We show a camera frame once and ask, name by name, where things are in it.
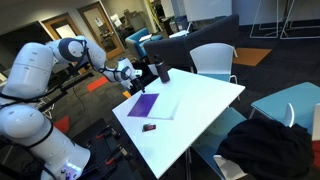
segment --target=blue chair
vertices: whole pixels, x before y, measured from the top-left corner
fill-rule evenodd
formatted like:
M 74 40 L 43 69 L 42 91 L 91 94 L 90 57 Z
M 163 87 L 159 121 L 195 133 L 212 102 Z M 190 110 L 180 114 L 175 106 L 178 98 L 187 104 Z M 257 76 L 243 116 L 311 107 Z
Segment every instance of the blue chair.
M 225 179 L 225 177 L 213 157 L 222 140 L 227 137 L 228 132 L 244 120 L 246 120 L 246 118 L 237 110 L 232 107 L 227 108 L 192 144 L 192 148 L 194 148 L 221 179 Z
M 320 87 L 310 83 L 301 83 L 254 101 L 249 119 L 259 111 L 269 119 L 284 123 L 283 112 L 288 103 L 294 107 L 294 121 L 308 129 L 312 134 L 314 107 L 320 102 Z
M 137 59 L 142 60 L 147 57 L 147 53 L 144 50 L 143 45 L 149 41 L 158 41 L 163 38 L 162 35 L 153 35 L 151 38 L 146 39 L 144 41 L 139 41 L 142 37 L 149 35 L 149 31 L 147 28 L 140 29 L 134 34 L 128 36 L 125 39 L 125 42 L 128 46 L 130 53 Z

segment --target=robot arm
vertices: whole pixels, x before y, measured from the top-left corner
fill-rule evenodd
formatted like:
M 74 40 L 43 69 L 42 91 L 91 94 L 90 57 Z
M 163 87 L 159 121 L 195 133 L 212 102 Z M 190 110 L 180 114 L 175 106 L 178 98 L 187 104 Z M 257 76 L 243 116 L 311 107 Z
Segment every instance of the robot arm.
M 141 70 L 134 69 L 127 58 L 121 58 L 115 69 L 107 67 L 104 50 L 84 36 L 64 38 L 50 42 L 47 46 L 52 49 L 57 63 L 78 62 L 81 65 L 89 62 L 94 70 L 103 74 L 110 82 L 121 82 L 129 89 L 134 86 L 137 90 L 144 91 L 137 79 L 142 75 Z
M 120 59 L 116 69 L 105 66 L 106 59 L 105 52 L 83 36 L 46 45 L 27 43 L 17 55 L 0 96 L 0 134 L 28 147 L 46 162 L 51 173 L 43 171 L 41 179 L 65 179 L 67 172 L 72 175 L 70 180 L 79 178 L 90 152 L 56 129 L 30 100 L 43 97 L 56 63 L 78 62 L 80 67 L 89 62 L 111 82 L 138 82 L 141 71 L 128 59 Z

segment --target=desk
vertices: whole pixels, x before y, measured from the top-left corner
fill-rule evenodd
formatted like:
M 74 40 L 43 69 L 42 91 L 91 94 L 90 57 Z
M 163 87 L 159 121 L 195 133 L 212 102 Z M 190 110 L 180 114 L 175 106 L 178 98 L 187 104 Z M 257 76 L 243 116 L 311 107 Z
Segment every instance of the desk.
M 186 36 L 187 34 L 189 34 L 189 31 L 187 30 L 182 30 L 182 31 L 179 31 L 177 33 L 174 33 L 174 34 L 171 34 L 169 36 L 169 38 L 174 38 L 174 37 L 179 37 L 179 36 Z
M 245 88 L 177 69 L 170 69 L 169 76 L 169 83 L 162 84 L 157 78 L 146 86 L 145 90 L 146 93 L 160 95 L 174 93 L 179 97 L 173 120 L 127 116 L 139 99 L 141 91 L 113 109 L 113 113 L 156 178 L 160 178 L 188 150 Z M 142 126 L 148 123 L 156 124 L 157 128 L 142 132 Z

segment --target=wall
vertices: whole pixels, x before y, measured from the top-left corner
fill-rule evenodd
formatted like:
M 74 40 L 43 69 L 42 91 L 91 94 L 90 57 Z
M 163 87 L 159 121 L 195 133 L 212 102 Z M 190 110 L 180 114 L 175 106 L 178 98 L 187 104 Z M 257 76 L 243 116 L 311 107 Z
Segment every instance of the wall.
M 171 0 L 174 15 L 185 15 L 184 0 Z M 259 0 L 233 0 L 232 12 L 238 13 L 240 16 L 240 25 L 251 25 L 255 18 Z M 276 19 L 276 2 L 277 0 L 262 0 L 263 10 L 257 19 L 258 23 L 275 22 Z M 283 15 L 285 0 L 279 0 L 279 16 Z M 319 13 L 320 1 L 319 0 L 296 0 L 293 8 L 292 20 L 308 20 L 320 19 Z
M 143 19 L 146 23 L 148 30 L 151 33 L 156 33 L 157 29 L 153 23 L 150 9 L 148 7 L 148 0 L 101 0 L 104 8 L 106 9 L 109 16 L 118 14 L 119 17 L 124 16 L 124 10 L 128 9 L 130 12 L 133 11 L 142 11 Z
M 132 0 L 102 0 L 101 1 L 106 11 L 110 16 L 114 14 L 118 14 L 119 17 L 124 16 L 123 12 L 125 9 L 128 9 L 130 12 L 133 11 L 143 11 L 142 6 L 140 3 L 137 3 L 137 1 Z
M 175 17 L 186 15 L 183 0 L 171 0 L 172 9 Z
M 80 32 L 88 39 L 94 40 L 78 13 L 77 8 L 96 1 L 97 0 L 29 0 L 20 3 L 18 6 L 0 8 L 0 22 L 3 24 L 0 26 L 0 34 L 20 28 L 34 21 L 46 20 L 69 12 Z
M 166 17 L 174 16 L 173 7 L 172 7 L 172 0 L 162 0 L 161 5 Z

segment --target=purple folder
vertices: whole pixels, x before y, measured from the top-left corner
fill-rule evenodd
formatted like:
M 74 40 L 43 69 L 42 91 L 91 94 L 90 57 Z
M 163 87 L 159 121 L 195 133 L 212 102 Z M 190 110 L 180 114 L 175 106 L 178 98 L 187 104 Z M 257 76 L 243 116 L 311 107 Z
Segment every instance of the purple folder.
M 141 94 L 128 116 L 147 117 L 159 94 Z

